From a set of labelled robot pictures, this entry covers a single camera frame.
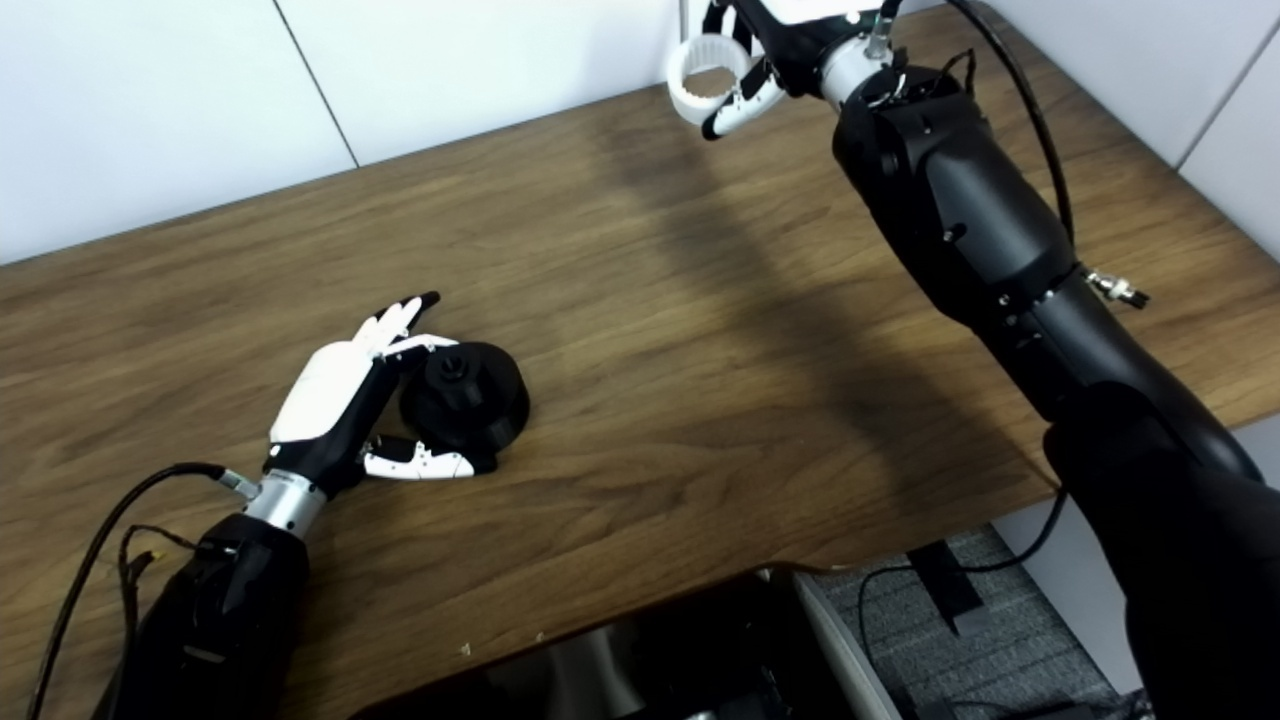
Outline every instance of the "robotic hand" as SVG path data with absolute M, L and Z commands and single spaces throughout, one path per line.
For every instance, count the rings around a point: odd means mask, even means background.
M 429 292 L 397 302 L 365 320 L 351 340 L 311 355 L 271 425 L 266 477 L 248 516 L 302 537 L 328 500 L 365 475 L 428 480 L 494 469 L 492 459 L 374 434 L 401 377 L 422 368 L 439 348 L 458 345 L 434 334 L 410 336 L 439 300 Z
M 1125 592 L 1130 646 L 1161 720 L 1280 717 L 1280 493 L 1103 305 L 1142 307 L 1147 297 L 1079 261 L 1065 179 L 1025 76 L 968 0 L 947 1 L 1014 77 L 1057 215 L 996 143 L 974 100 L 972 51 L 933 69 L 891 46 L 900 0 L 713 0 L 704 32 L 732 8 L 733 40 L 682 46 L 672 100 L 708 140 L 763 113 L 748 100 L 771 83 L 831 105 L 833 154 L 884 240 L 1052 424 L 1046 455 Z M 756 41 L 764 58 L 749 73 Z M 961 85 L 948 70 L 966 56 Z M 717 65 L 739 86 L 691 111 L 684 77 Z
M 410 334 L 438 301 L 431 292 L 397 302 L 311 356 L 271 425 L 264 479 L 219 478 L 248 503 L 169 579 L 95 717 L 269 717 L 308 575 L 302 538 L 320 509 L 366 474 L 421 480 L 495 468 L 494 454 L 524 428 L 527 393 L 497 347 Z M 374 434 L 404 374 L 401 409 L 426 442 Z

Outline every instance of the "white ring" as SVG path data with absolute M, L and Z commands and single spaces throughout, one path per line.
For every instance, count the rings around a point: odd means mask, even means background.
M 681 44 L 667 61 L 667 91 L 671 94 L 671 104 L 676 106 L 681 118 L 695 126 L 703 124 L 703 120 L 719 110 L 724 100 L 739 90 L 735 82 L 733 87 L 714 97 L 703 97 L 685 88 L 685 78 L 714 68 L 724 68 L 741 81 L 751 69 L 751 58 L 733 38 L 723 35 L 699 35 Z

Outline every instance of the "floor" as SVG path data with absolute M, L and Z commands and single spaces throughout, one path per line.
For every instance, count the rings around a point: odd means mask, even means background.
M 965 565 L 1011 557 L 989 527 L 950 538 L 948 544 Z M 904 562 L 905 557 L 897 557 L 856 574 L 822 577 L 818 583 L 856 635 L 861 579 L 877 568 Z M 1092 706 L 1096 717 L 1143 716 L 1132 710 L 1137 698 L 1111 689 L 1021 569 L 970 579 L 991 611 L 991 625 L 968 638 L 951 633 L 914 573 L 879 575 L 867 589 L 870 655 L 900 708 L 946 702 L 960 720 L 987 720 L 1070 700 Z

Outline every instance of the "black sleeve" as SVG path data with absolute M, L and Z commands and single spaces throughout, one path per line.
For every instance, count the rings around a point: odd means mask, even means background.
M 1280 719 L 1280 492 L 1194 464 L 1140 404 L 1101 407 L 1044 450 L 1128 598 L 1157 716 Z

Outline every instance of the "wooden table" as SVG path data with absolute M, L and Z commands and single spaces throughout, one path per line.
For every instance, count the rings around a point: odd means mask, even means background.
M 901 26 L 927 64 L 980 45 L 943 9 Z M 1280 268 L 1014 41 L 1083 258 L 1156 299 L 1124 323 L 1225 421 L 1280 409 Z M 1047 192 L 980 60 L 983 106 Z M 1042 421 L 900 268 L 833 126 L 792 100 L 707 143 L 649 88 L 0 269 L 4 715 L 120 495 L 175 460 L 253 471 L 311 351 L 424 290 L 444 302 L 420 329 L 511 351 L 534 415 L 494 475 L 371 480 L 325 510 L 285 717 L 347 717 L 753 568 L 860 565 L 1048 497 Z M 196 537 L 238 506 L 175 480 L 129 519 Z M 46 717 L 87 716 L 119 641 L 104 557 Z

